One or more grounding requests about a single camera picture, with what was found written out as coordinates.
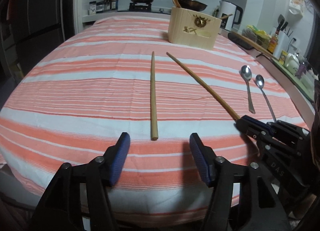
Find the right hand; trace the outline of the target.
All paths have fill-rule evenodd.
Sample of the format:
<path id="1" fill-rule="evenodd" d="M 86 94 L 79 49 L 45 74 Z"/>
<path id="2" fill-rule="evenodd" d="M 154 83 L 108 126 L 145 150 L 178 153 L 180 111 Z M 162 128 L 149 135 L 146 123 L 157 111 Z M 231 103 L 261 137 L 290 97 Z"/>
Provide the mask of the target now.
<path id="1" fill-rule="evenodd" d="M 315 90 L 315 118 L 311 129 L 311 153 L 313 163 L 319 169 L 319 89 Z"/>

